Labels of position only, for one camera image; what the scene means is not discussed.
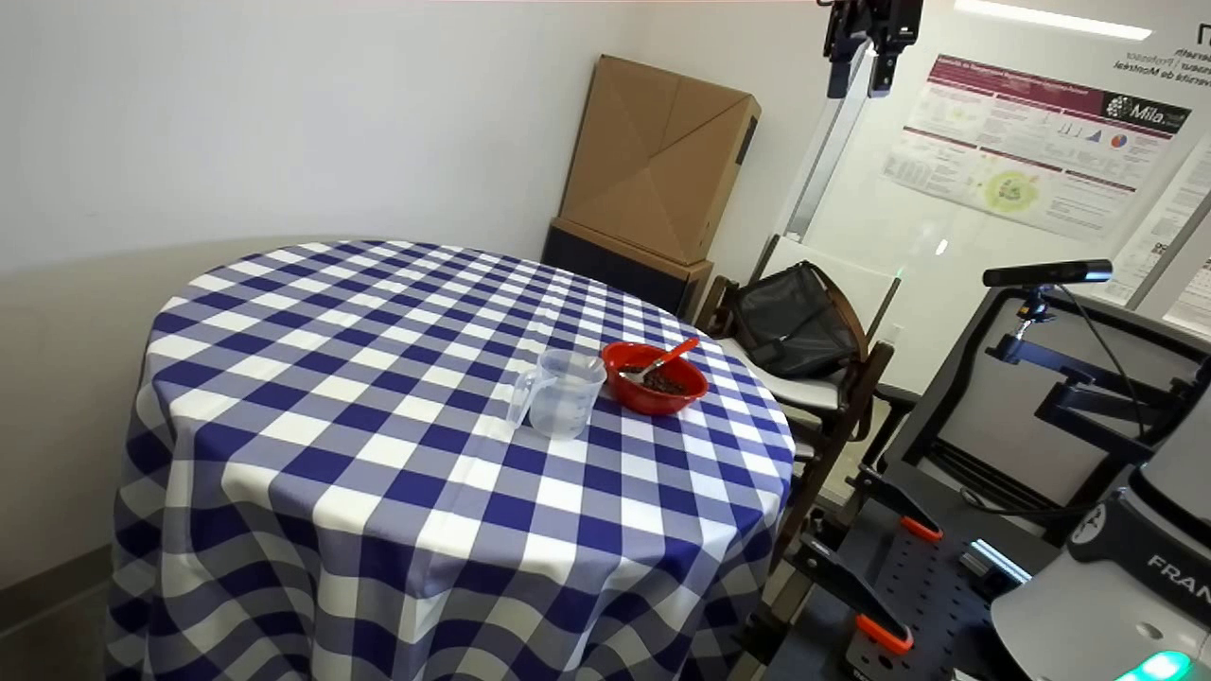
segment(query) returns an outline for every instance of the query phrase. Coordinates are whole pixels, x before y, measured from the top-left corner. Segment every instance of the red bowl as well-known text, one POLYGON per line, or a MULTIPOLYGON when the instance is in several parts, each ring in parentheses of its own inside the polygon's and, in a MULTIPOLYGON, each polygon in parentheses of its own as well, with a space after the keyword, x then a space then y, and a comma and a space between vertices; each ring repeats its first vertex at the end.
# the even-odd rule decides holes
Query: red bowl
POLYGON ((658 367, 658 389, 625 377, 621 372, 653 367, 668 349, 615 339, 601 349, 606 386, 619 404, 648 418, 672 418, 707 395, 707 377, 685 357, 658 367))

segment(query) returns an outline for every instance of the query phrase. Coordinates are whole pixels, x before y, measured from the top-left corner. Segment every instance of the cardboard box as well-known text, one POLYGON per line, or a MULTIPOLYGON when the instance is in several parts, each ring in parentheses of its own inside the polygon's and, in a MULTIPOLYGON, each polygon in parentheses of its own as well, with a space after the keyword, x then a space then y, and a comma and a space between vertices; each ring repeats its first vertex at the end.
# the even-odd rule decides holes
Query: cardboard box
POLYGON ((677 266, 701 266, 755 130, 755 95, 601 56, 559 220, 677 266))
POLYGON ((713 266, 672 266, 611 235, 582 231, 574 222, 553 222, 542 251, 545 266, 595 275, 619 290, 648 299, 677 317, 693 317, 713 266))

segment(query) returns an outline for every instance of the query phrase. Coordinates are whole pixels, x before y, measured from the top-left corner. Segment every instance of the poster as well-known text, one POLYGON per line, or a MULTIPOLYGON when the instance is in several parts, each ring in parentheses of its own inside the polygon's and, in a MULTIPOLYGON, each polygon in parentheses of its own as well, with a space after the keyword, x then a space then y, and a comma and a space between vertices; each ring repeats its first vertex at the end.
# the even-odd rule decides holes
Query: poster
POLYGON ((1204 339, 1211 338, 1211 269, 1208 266, 1196 271, 1196 279, 1171 308, 1167 322, 1180 325, 1204 339))
POLYGON ((1180 226, 1196 216, 1201 202, 1211 193, 1211 140, 1204 140, 1179 179, 1167 187, 1157 204, 1145 216, 1140 231, 1114 257, 1114 279, 1104 299, 1128 304, 1140 284, 1167 262, 1180 226))
POLYGON ((887 175, 1015 222, 1098 237, 1140 209, 1187 111, 938 56, 887 175))
POLYGON ((1161 78, 1167 87, 1204 87, 1211 91, 1211 5, 1185 0, 1153 9, 1153 40, 1131 45, 1116 71, 1131 71, 1145 78, 1161 78))

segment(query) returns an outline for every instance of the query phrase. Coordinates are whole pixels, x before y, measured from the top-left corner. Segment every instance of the black metal frame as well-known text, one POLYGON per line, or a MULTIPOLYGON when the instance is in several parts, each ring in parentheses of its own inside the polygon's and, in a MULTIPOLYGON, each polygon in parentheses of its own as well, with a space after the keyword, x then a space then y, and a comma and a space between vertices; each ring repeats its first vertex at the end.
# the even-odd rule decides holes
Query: black metal frame
POLYGON ((899 59, 919 33, 924 0, 834 0, 827 56, 834 59, 829 100, 844 100, 853 87, 853 56, 865 40, 873 40, 873 71, 867 91, 888 95, 899 78, 899 59))
POLYGON ((1088 512, 1095 512, 1095 503, 1104 496, 1104 489, 1131 464, 1140 464, 1153 441, 1161 441, 1201 402, 1201 395, 1211 386, 1211 343, 1193 339, 1171 325, 1157 325, 1152 317, 1128 315, 1121 308, 1104 308, 1095 299, 1073 304, 1069 294, 1055 290, 1037 290, 1037 286, 998 286, 988 290, 981 310, 972 315, 972 322, 965 325, 960 339, 955 343, 955 352, 945 357, 943 372, 934 376, 928 399, 938 399, 938 404, 931 414, 924 414, 924 429, 918 430, 914 441, 892 441, 899 452, 888 452, 888 459, 904 459, 914 464, 919 464, 924 459, 938 463, 945 474, 955 474, 960 486, 970 486, 977 496, 988 496, 996 503, 1007 498, 1025 498, 1030 516, 1042 516, 1042 530, 1051 544, 1064 544, 1064 539, 1080 527, 1080 518, 1088 512), (1030 304, 1030 294, 1046 294, 1046 304, 1051 310, 1064 315, 1092 315, 1095 325, 1109 325, 1121 330, 1128 338, 1140 338, 1148 343, 1157 343, 1174 357, 1185 357, 1193 362, 1201 362, 1201 372, 1187 382, 1174 382, 1171 395, 1145 386, 1145 382, 1123 382, 1114 372, 1102 372, 1095 362, 1073 361, 1064 352, 1047 352, 1042 343, 1030 339, 1015 339, 1017 343, 1017 361, 1051 367, 1059 376, 1059 382, 1051 386, 1051 395, 1046 399, 1046 404, 1037 407, 1042 420, 1095 441, 1104 452, 1102 464, 1083 482, 1083 489, 1059 506, 1037 491, 1030 491, 1022 482, 1011 482, 1007 474, 977 463, 972 453, 949 448, 945 439, 938 439, 938 430, 945 429, 949 414, 959 407, 959 402, 965 399, 972 372, 977 372, 977 357, 993 352, 1003 357, 1003 349, 988 349, 988 330, 1003 317, 1003 310, 1011 304, 1030 304), (1140 439, 1123 439, 1095 420, 1088 420, 1083 414, 1102 414, 1102 418, 1121 418, 1123 404, 1114 404, 1114 399, 1104 395, 1092 395, 1092 386, 1098 389, 1114 389, 1114 395, 1128 395, 1131 402, 1145 399, 1152 402, 1152 407, 1140 407, 1137 418, 1152 420, 1145 429, 1140 439))

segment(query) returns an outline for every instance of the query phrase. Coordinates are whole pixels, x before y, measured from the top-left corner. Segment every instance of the round table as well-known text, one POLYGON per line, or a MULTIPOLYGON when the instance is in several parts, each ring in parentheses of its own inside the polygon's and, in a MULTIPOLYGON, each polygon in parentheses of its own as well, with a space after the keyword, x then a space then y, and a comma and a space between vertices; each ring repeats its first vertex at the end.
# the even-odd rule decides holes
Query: round table
POLYGON ((119 677, 718 677, 791 486, 725 349, 672 420, 514 429, 542 349, 674 343, 606 284, 433 241, 299 241, 151 322, 119 491, 119 677))

